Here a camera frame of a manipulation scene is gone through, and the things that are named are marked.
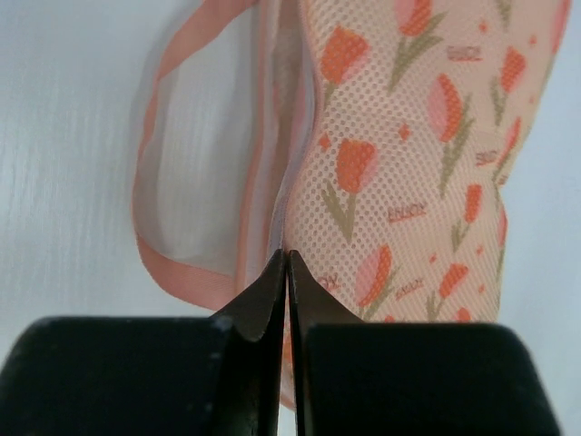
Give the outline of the tulip print laundry bag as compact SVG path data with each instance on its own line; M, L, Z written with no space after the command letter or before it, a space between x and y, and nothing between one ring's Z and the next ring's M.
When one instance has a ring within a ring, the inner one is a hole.
M365 322L494 322L501 188L568 1L203 1L153 79L145 269L220 310L279 249Z

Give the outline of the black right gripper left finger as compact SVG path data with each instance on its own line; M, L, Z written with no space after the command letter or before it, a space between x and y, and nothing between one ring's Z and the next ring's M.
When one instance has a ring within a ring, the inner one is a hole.
M46 317L1 370L4 435L273 435L285 255L209 317Z

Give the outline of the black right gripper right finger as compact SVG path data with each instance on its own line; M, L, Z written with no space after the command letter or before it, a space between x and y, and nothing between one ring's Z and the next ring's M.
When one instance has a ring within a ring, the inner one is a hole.
M529 351L505 326L364 322L288 257L301 435L558 435Z

